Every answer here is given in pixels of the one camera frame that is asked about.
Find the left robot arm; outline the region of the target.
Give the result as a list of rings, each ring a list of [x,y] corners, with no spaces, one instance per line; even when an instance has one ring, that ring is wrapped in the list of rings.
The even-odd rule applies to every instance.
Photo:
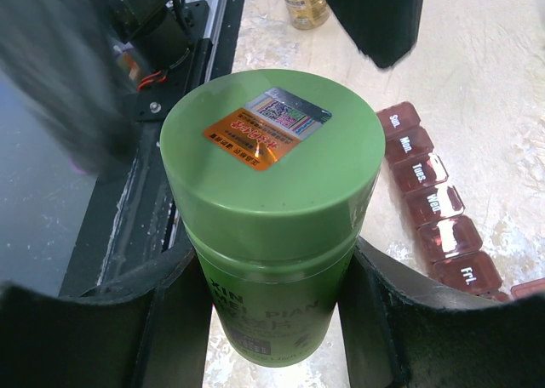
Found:
[[[416,44],[423,0],[326,0],[358,49],[395,66]],[[87,174],[130,163],[132,118],[112,43],[131,43],[156,70],[192,39],[185,0],[1,0],[1,71],[28,111]]]

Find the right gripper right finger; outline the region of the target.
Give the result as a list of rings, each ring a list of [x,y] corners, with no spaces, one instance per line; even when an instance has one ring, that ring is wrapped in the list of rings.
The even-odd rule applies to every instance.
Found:
[[[338,299],[352,387],[542,387],[544,295],[447,287],[359,238]]]

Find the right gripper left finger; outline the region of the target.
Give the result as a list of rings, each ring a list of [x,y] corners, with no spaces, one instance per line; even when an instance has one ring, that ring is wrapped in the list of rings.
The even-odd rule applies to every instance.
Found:
[[[177,244],[90,289],[1,286],[4,387],[199,387],[212,302],[195,250]]]

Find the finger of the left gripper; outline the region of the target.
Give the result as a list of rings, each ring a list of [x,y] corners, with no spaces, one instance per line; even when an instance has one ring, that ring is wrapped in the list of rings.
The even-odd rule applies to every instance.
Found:
[[[359,51],[380,69],[416,45],[423,0],[326,0]]]
[[[112,174],[138,134],[123,109],[124,75],[108,35],[107,0],[1,0],[1,72],[75,166]]]

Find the green pill bottle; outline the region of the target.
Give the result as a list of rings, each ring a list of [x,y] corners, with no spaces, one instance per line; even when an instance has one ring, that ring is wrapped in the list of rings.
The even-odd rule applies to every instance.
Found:
[[[301,71],[216,78],[166,117],[160,151],[233,348],[266,367],[330,325],[385,152],[356,93]]]

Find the red weekly pill organizer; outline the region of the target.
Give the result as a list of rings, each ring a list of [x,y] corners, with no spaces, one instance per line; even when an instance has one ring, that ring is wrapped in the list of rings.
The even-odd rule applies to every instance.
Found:
[[[416,108],[408,101],[377,113],[386,138],[385,158],[413,225],[417,254],[434,280],[464,293],[498,302],[544,290],[536,279],[501,291],[502,279],[483,251],[483,240],[448,171],[435,151]]]

